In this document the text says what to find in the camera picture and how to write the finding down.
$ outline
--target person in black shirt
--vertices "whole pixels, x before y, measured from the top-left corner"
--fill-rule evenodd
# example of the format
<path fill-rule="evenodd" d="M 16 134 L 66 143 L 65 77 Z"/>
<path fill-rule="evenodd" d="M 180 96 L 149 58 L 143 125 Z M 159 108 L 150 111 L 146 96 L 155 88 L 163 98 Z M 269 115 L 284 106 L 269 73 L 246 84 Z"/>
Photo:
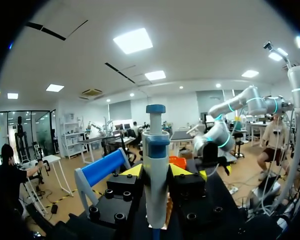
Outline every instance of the person in black shirt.
<path fill-rule="evenodd" d="M 20 216 L 24 208 L 19 201 L 20 184 L 27 180 L 27 177 L 34 175 L 42 166 L 43 162 L 39 161 L 38 165 L 27 170 L 20 170 L 15 166 L 14 150 L 8 144 L 1 149 L 2 165 L 0 165 L 0 181 L 6 197 L 11 205 L 18 211 Z"/>

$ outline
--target white shelving unit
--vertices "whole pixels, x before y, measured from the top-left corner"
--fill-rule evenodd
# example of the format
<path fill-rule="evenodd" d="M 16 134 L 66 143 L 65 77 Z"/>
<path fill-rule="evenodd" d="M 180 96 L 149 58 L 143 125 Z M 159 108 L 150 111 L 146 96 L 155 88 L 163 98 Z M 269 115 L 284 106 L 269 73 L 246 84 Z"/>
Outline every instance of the white shelving unit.
<path fill-rule="evenodd" d="M 83 118 L 78 118 L 75 122 L 64 122 L 60 125 L 63 131 L 61 142 L 65 149 L 65 156 L 70 159 L 79 155 L 81 153 L 81 148 L 84 148 L 84 146 L 78 143 L 78 141 L 85 139 Z"/>

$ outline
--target stool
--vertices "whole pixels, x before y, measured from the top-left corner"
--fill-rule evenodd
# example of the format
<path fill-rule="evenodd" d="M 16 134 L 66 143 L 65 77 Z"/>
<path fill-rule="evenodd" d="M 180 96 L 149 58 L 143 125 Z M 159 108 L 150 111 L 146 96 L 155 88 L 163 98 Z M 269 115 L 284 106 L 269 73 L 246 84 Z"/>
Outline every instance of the stool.
<path fill-rule="evenodd" d="M 244 158 L 245 155 L 243 155 L 242 153 L 240 153 L 240 147 L 241 145 L 245 144 L 243 141 L 241 141 L 241 138 L 243 137 L 244 135 L 242 133 L 234 133 L 233 134 L 233 137 L 234 137 L 234 140 L 235 140 L 235 145 L 234 145 L 234 156 L 239 159 L 239 158 Z"/>

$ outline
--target person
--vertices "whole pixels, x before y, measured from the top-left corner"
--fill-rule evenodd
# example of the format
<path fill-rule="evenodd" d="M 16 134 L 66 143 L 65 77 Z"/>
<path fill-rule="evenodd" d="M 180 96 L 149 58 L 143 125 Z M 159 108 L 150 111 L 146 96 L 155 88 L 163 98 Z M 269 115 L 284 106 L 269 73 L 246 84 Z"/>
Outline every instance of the person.
<path fill-rule="evenodd" d="M 287 125 L 282 121 L 282 117 L 278 114 L 273 115 L 273 119 L 269 125 L 266 126 L 264 134 L 261 139 L 260 147 L 264 148 L 268 142 L 266 149 L 257 157 L 257 163 L 262 169 L 259 175 L 259 181 L 264 180 L 268 175 L 266 163 L 271 162 L 273 159 L 276 164 L 280 164 L 282 154 L 285 154 L 288 146 L 289 131 Z M 283 164 L 288 161 L 284 156 Z"/>
<path fill-rule="evenodd" d="M 134 131 L 135 137 L 137 138 L 138 135 L 139 135 L 139 127 L 137 126 L 137 122 L 136 121 L 133 122 L 132 130 Z"/>
<path fill-rule="evenodd" d="M 8 144 L 2 146 L 1 156 L 0 181 L 2 187 L 12 207 L 22 216 L 24 208 L 19 201 L 20 184 L 24 183 L 27 177 L 34 175 L 43 166 L 43 162 L 39 161 L 37 166 L 27 170 L 18 169 L 15 165 L 14 150 Z"/>

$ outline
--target air conditioner vent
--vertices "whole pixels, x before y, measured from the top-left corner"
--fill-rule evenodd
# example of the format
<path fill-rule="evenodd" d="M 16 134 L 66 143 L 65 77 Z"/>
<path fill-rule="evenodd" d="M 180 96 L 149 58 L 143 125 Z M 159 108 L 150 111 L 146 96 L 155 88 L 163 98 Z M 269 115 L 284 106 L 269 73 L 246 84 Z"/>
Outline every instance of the air conditioner vent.
<path fill-rule="evenodd" d="M 102 94 L 102 91 L 98 90 L 98 89 L 88 89 L 86 91 L 82 92 L 82 96 L 83 97 L 96 97 Z"/>

